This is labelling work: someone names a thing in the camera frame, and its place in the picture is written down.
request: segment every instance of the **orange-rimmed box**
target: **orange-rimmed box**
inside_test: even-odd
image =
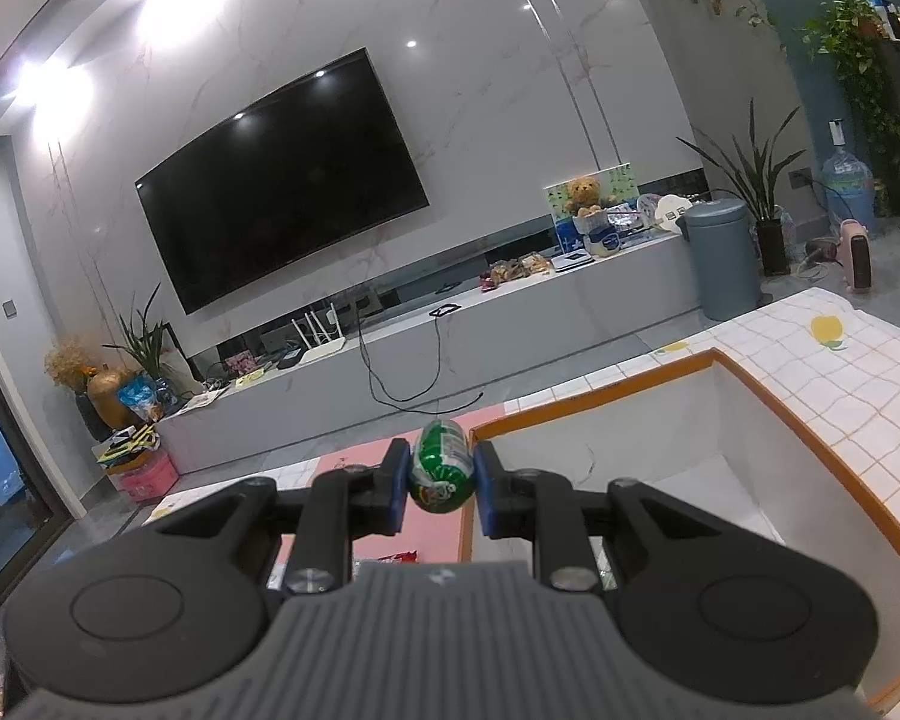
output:
[[[861,690],[900,698],[900,525],[836,454],[744,368],[717,350],[478,426],[505,469],[544,469],[576,488],[634,477],[833,565],[858,581],[880,623]],[[530,560],[490,541],[470,506],[463,560]]]

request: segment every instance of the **blue water bottle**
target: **blue water bottle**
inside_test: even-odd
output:
[[[830,232],[839,236],[840,223],[846,218],[855,218],[874,237],[874,174],[845,148],[847,141],[844,139],[842,119],[830,122],[830,136],[836,151],[823,163]]]

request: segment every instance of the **gray tile floor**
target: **gray tile floor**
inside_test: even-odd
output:
[[[838,295],[845,295],[857,308],[885,319],[887,322],[893,322],[893,324],[900,327],[900,220],[894,218],[893,220],[882,221],[883,229],[881,234],[871,242],[871,266],[874,272],[875,286],[867,295],[847,293],[847,287],[842,277],[842,269],[839,265],[833,263],[820,266],[818,269],[812,269],[804,274],[803,277],[790,275],[769,279],[764,282],[763,289],[765,292],[773,295],[773,299],[781,299],[811,286],[821,287]],[[624,338],[617,338],[614,341],[602,343],[600,346],[585,349],[560,360],[541,362],[538,367],[531,370],[492,382],[475,391],[463,392],[450,398],[434,401],[431,404],[424,405],[423,408],[427,410],[452,410],[458,408],[461,404],[466,404],[480,392],[482,392],[481,399],[467,410],[501,403],[577,378],[578,376],[583,376],[592,370],[598,370],[607,365],[614,365],[617,362],[629,360],[631,357],[636,357],[667,343],[672,343],[672,341],[678,341],[680,338],[686,338],[693,335],[693,333],[698,333],[701,330],[712,327],[716,323],[705,317],[703,312],[699,310],[692,311],[669,319],[667,322],[645,328]],[[180,479],[173,491],[177,493],[180,490],[190,490],[191,488],[233,479],[245,474],[255,473],[256,471],[276,469],[276,467],[299,463],[300,461],[357,445],[358,443],[371,442],[372,440],[413,430],[421,427],[427,420],[427,416],[417,415],[416,413],[395,413],[386,418],[349,427],[316,439],[305,440],[304,442],[284,446],[271,452],[242,458],[222,466],[215,466],[213,469],[187,474]],[[113,503],[107,503],[107,505],[111,508],[116,506]],[[114,511],[113,517],[119,519],[119,508],[114,509]],[[151,511],[152,507],[144,507],[136,512],[132,517],[130,527],[136,527],[141,524]],[[101,517],[104,523],[110,522],[110,514],[102,514]],[[108,530],[112,530],[109,524],[87,526],[82,524],[82,522],[77,522],[71,526],[71,530],[74,531],[72,536],[68,532],[65,533],[64,538],[61,538],[61,542],[64,542],[61,544],[63,550],[77,549],[81,545],[103,541],[103,538],[112,536],[112,533],[106,536]],[[98,533],[103,538],[95,539],[94,533]],[[55,546],[55,550],[50,551],[48,557],[55,552],[62,554],[59,550],[56,550]]]

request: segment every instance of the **gold vase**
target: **gold vase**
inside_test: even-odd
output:
[[[133,371],[102,370],[87,384],[87,396],[100,418],[114,430],[139,425],[142,420],[117,398],[117,390],[133,378]]]

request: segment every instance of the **green egg-shaped candy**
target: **green egg-shaped candy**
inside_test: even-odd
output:
[[[451,419],[435,419],[416,440],[408,483],[410,497],[431,514],[459,509],[474,490],[473,458],[463,428]]]

